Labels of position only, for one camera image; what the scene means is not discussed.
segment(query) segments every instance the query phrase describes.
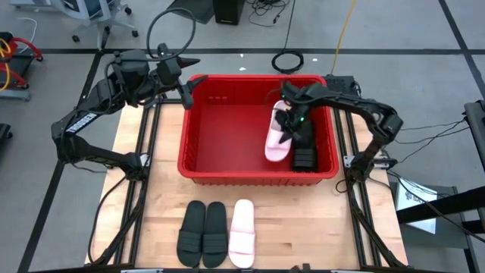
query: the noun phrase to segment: white paper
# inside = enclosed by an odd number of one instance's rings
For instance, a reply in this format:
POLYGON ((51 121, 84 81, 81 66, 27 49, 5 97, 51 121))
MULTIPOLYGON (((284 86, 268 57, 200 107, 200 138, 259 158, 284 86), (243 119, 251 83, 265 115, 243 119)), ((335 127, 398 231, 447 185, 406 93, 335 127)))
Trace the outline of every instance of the white paper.
MULTIPOLYGON (((406 209, 411 206, 420 205, 421 203, 423 203, 423 201, 419 200, 419 198, 417 198, 416 196, 419 196, 423 200, 426 200, 428 202, 434 201, 437 199, 437 192, 435 190, 426 188, 421 185, 417 185, 414 182, 409 182, 404 178, 399 178, 399 179, 405 185, 405 187, 408 190, 410 190, 414 195, 408 192, 401 184, 398 184, 397 197, 396 197, 396 200, 397 200, 396 211, 399 211, 401 209, 406 209)), ((435 218, 427 219, 423 221, 416 221, 416 222, 407 223, 407 224, 414 228, 419 228, 423 231, 429 232, 431 234, 436 233, 437 220, 435 218)))

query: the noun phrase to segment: pink slide sandal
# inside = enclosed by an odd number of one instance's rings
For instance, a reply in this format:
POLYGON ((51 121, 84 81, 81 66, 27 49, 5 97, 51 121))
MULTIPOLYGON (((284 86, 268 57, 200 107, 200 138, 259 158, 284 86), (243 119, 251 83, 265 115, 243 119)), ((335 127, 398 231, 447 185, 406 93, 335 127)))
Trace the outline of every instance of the pink slide sandal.
POLYGON ((255 261, 255 237, 255 207, 241 199, 234 207, 229 237, 229 258, 238 268, 250 268, 255 261))
POLYGON ((264 155, 266 155, 266 159, 271 162, 280 162, 285 159, 291 148, 291 139, 280 143, 283 132, 281 131, 281 126, 274 119, 277 109, 286 110, 288 108, 290 108, 290 106, 283 100, 278 101, 273 107, 270 128, 268 136, 266 136, 266 145, 264 147, 264 155))

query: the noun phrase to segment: black floor stripe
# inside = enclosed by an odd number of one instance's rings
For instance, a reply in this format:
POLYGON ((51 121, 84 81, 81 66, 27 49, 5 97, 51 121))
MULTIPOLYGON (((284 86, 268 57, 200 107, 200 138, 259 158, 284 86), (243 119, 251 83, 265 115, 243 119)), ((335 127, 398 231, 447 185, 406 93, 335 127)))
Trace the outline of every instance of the black floor stripe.
POLYGON ((84 82, 83 91, 81 91, 79 101, 77 102, 78 105, 81 104, 81 102, 83 102, 87 98, 89 91, 91 90, 92 83, 96 76, 96 72, 98 71, 99 63, 101 62, 101 57, 102 57, 102 53, 100 52, 94 55, 94 58, 91 63, 91 68, 89 69, 88 75, 86 77, 86 81, 84 82))
POLYGON ((30 264, 34 254, 36 253, 37 244, 39 243, 40 236, 45 226, 45 221, 49 215, 52 201, 54 201, 55 192, 58 190, 59 181, 64 170, 64 163, 58 161, 55 166, 54 173, 52 174, 51 182, 48 185, 47 192, 45 193, 44 200, 40 206, 39 214, 37 215, 36 223, 33 225, 32 233, 30 234, 29 242, 23 252, 22 260, 18 266, 17 272, 28 272, 30 264))
POLYGON ((483 82, 483 78, 480 71, 478 70, 477 64, 475 64, 475 61, 471 56, 471 51, 468 50, 467 44, 463 39, 463 36, 460 33, 460 30, 458 29, 458 25, 456 24, 455 19, 453 18, 452 12, 449 10, 448 5, 446 4, 446 1, 439 0, 439 2, 441 5, 441 8, 443 9, 445 17, 448 20, 448 24, 452 29, 453 35, 456 38, 456 42, 458 42, 460 49, 463 50, 464 52, 464 57, 468 64, 468 68, 470 68, 470 72, 473 75, 475 82, 477 83, 478 89, 480 90, 480 93, 482 94, 482 96, 485 97, 485 83, 483 82))
MULTIPOLYGON (((43 54, 96 54, 98 49, 41 49, 43 54)), ((131 49, 103 49, 112 54, 131 49)), ((303 54, 335 54, 335 49, 291 49, 303 54)), ((277 54, 281 49, 187 49, 183 54, 277 54)), ((485 55, 485 49, 340 49, 341 55, 485 55)))

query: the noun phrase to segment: black box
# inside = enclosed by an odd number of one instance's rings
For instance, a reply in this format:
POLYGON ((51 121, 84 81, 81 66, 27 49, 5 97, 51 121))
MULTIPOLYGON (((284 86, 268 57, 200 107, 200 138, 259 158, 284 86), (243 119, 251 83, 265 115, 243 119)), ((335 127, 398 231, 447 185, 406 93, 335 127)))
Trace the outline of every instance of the black box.
POLYGON ((237 25, 245 0, 213 0, 215 21, 219 24, 237 25))

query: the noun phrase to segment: yellow cable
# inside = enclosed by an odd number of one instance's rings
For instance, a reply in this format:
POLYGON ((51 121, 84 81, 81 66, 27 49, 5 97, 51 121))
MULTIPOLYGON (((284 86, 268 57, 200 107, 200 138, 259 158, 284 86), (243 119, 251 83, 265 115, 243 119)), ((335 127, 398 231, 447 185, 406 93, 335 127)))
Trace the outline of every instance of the yellow cable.
POLYGON ((355 4, 357 4, 357 0, 352 0, 352 4, 350 5, 349 13, 347 14, 346 22, 343 24, 342 32, 340 33, 339 43, 336 45, 335 57, 333 58, 333 66, 332 66, 332 71, 330 72, 330 74, 333 74, 333 70, 336 67, 336 59, 339 55, 339 50, 340 50, 340 45, 342 44, 343 34, 346 31, 347 24, 349 24, 349 19, 350 19, 350 16, 352 15, 352 12, 354 11, 355 4))
MULTIPOLYGON (((5 53, 10 54, 10 52, 11 52, 10 46, 7 44, 7 42, 4 39, 0 39, 0 42, 2 42, 5 45, 5 47, 7 48, 7 51, 5 51, 0 46, 0 56, 5 57, 5 53)), ((7 86, 10 84, 10 68, 8 67, 7 63, 5 63, 5 71, 7 72, 7 80, 5 81, 4 86, 2 88, 0 88, 0 91, 7 89, 7 86)))

